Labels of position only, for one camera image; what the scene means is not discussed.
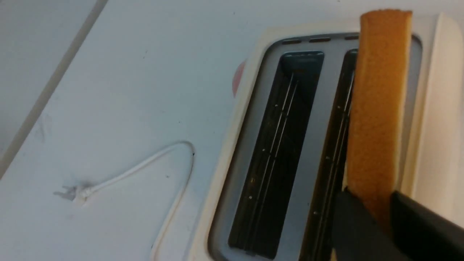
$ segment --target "white cord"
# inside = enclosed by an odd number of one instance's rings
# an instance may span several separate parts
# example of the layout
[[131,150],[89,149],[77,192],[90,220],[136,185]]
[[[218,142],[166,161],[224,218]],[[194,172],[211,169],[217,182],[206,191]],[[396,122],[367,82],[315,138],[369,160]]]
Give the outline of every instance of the white cord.
[[190,167],[190,172],[188,174],[188,178],[187,180],[190,178],[190,174],[192,173],[192,168],[193,168],[193,156],[195,154],[195,150],[194,150],[194,147],[193,147],[193,144],[189,141],[185,141],[185,140],[181,140],[181,141],[178,141],[174,144],[171,144],[169,146],[166,146],[164,147],[163,149],[157,151],[155,154],[153,154],[151,157],[147,158],[146,160],[140,162],[138,165],[136,165],[135,167],[129,169],[128,171],[122,173],[121,175],[117,176],[117,177],[114,177],[112,179],[109,179],[105,182],[102,182],[98,185],[95,185],[95,186],[92,186],[92,187],[86,187],[86,188],[78,188],[77,189],[77,192],[76,192],[76,198],[80,201],[86,201],[92,194],[94,194],[95,192],[105,188],[105,187],[108,187],[122,179],[125,179],[127,177],[129,177],[130,175],[136,173],[137,171],[139,171],[140,169],[146,167],[148,164],[152,163],[153,161],[157,160],[158,158],[160,158],[161,156],[165,155],[166,153],[169,153],[171,152],[172,150],[174,150],[176,147],[179,147],[179,146],[182,146],[182,145],[186,145],[189,149],[190,149],[190,152],[192,154],[192,160],[191,160],[191,167]]
[[177,192],[177,195],[174,199],[174,202],[172,203],[171,205],[171,208],[169,209],[168,211],[168,214],[166,215],[166,218],[164,219],[164,222],[163,222],[163,225],[161,226],[161,229],[156,237],[156,240],[155,242],[153,243],[152,245],[152,248],[151,248],[151,253],[150,253],[150,260],[151,261],[154,261],[154,260],[157,260],[157,257],[156,257],[156,254],[158,252],[158,249],[161,245],[161,241],[164,237],[164,235],[166,234],[166,231],[168,229],[168,226],[169,226],[169,223],[171,222],[171,219],[172,217],[174,216],[174,213],[176,212],[177,210],[177,207],[179,205],[179,202],[181,200],[181,198],[184,196],[184,192],[185,192],[185,189],[187,187],[187,184],[188,184],[188,181],[190,180],[190,175],[192,174],[192,170],[193,170],[193,162],[194,162],[194,155],[195,155],[195,149],[193,147],[193,144],[189,141],[185,141],[185,140],[182,140],[182,141],[178,141],[174,144],[171,144],[161,150],[159,150],[158,152],[156,152],[155,154],[153,154],[153,156],[147,158],[146,160],[142,161],[141,163],[139,163],[138,165],[136,165],[135,167],[129,169],[128,171],[122,173],[121,175],[115,177],[115,178],[112,178],[112,179],[109,179],[99,185],[96,185],[96,186],[92,186],[92,187],[87,187],[87,188],[80,188],[78,187],[77,188],[77,191],[76,191],[76,198],[75,198],[75,201],[80,201],[80,202],[85,202],[93,193],[105,188],[105,187],[108,187],[124,178],[127,178],[129,177],[130,175],[136,173],[137,171],[139,171],[140,169],[146,167],[148,164],[152,163],[153,161],[155,161],[156,159],[160,158],[161,156],[171,152],[172,150],[174,150],[176,147],[180,147],[180,146],[187,146],[190,150],[190,153],[192,155],[192,158],[191,158],[191,161],[190,161],[190,169],[189,169],[189,172],[188,172],[188,176],[187,178],[185,179],[185,182],[183,183],[183,185],[181,186],[181,188],[179,189],[179,192]]

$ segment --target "white countertop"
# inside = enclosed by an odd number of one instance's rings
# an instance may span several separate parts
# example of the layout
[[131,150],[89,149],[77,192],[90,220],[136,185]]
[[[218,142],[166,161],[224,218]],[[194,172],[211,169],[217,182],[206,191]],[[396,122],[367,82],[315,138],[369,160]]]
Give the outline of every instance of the white countertop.
[[95,3],[0,0],[0,160]]
[[[84,208],[53,192],[114,177],[185,139],[194,144],[196,161],[174,217],[176,237],[166,241],[170,259],[181,260],[232,112],[233,74],[261,32],[379,7],[386,6],[110,0],[0,182],[0,259],[148,260],[188,168],[185,151],[98,192]],[[445,11],[464,28],[464,2],[396,0],[389,7]],[[459,179],[464,184],[464,175]],[[464,226],[464,208],[456,207],[455,221]]]

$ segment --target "bread slice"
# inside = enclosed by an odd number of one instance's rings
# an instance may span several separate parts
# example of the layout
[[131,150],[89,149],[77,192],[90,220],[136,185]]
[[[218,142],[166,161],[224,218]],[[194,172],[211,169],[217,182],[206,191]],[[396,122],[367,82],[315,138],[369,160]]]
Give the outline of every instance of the bread slice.
[[348,189],[388,229],[399,173],[412,12],[361,16],[347,148]]

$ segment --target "white surface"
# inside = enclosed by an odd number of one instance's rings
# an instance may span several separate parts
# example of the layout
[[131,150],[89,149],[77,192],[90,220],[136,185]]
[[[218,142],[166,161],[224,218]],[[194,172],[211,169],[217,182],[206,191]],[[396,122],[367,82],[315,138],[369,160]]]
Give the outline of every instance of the white surface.
[[95,2],[0,2],[0,160]]
[[[186,139],[198,157],[163,248],[163,260],[181,260],[231,114],[233,73],[258,36],[268,26],[358,17],[379,3],[110,0],[0,181],[0,259],[147,260],[187,167],[181,151],[84,209],[52,193],[106,180]],[[388,4],[445,11],[464,27],[461,1]],[[463,225],[464,208],[455,217]]]
[[401,186],[401,192],[406,194],[410,191],[406,195],[448,219],[454,218],[454,201],[464,207],[464,202],[455,198],[456,190],[461,190],[456,187],[456,180],[459,176],[460,136],[464,136],[460,133],[463,53],[459,26],[445,15],[440,15],[429,75],[427,78],[419,76],[419,85],[426,80],[427,88],[423,113],[416,113],[420,105],[414,107],[411,136],[417,137],[417,147],[411,146],[415,142],[410,139],[406,155],[404,175],[412,174],[412,188],[405,189],[404,180]]

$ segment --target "toaster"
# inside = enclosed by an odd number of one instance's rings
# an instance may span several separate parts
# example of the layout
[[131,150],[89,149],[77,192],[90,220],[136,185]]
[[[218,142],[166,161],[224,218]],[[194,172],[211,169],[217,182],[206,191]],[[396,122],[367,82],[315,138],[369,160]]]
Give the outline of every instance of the toaster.
[[[268,29],[247,60],[189,260],[329,260],[343,187],[359,21]],[[413,17],[397,190],[450,218],[463,39]]]

